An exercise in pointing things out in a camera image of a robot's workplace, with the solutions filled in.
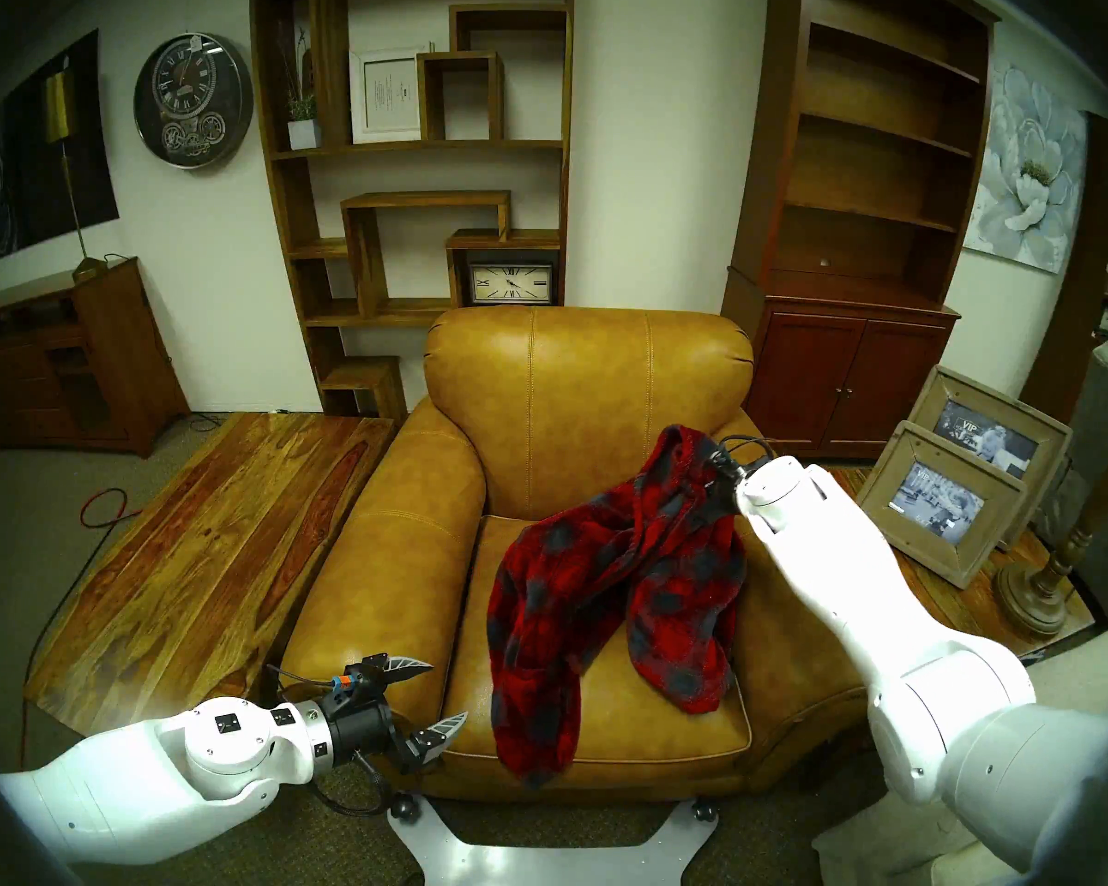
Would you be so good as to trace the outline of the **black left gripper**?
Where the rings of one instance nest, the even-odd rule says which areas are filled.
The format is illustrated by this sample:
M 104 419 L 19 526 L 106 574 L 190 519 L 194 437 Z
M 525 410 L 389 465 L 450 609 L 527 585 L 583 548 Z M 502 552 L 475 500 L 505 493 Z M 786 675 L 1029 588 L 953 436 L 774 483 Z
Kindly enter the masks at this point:
M 397 728 L 386 688 L 434 670 L 424 660 L 384 652 L 370 655 L 334 677 L 332 690 L 319 698 L 332 743 L 335 766 L 352 763 L 357 753 L 393 754 L 404 774 L 442 756 L 466 723 L 466 711 L 445 717 L 403 735 Z

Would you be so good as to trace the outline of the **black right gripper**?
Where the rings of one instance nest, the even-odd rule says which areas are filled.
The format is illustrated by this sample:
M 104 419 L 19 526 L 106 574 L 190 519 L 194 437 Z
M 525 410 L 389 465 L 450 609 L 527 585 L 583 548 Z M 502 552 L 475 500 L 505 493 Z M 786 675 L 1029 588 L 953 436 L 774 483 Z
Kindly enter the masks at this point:
M 714 477 L 706 482 L 704 513 L 708 517 L 727 517 L 740 514 L 737 490 L 748 477 L 749 468 L 738 463 L 733 454 L 719 445 L 708 459 Z

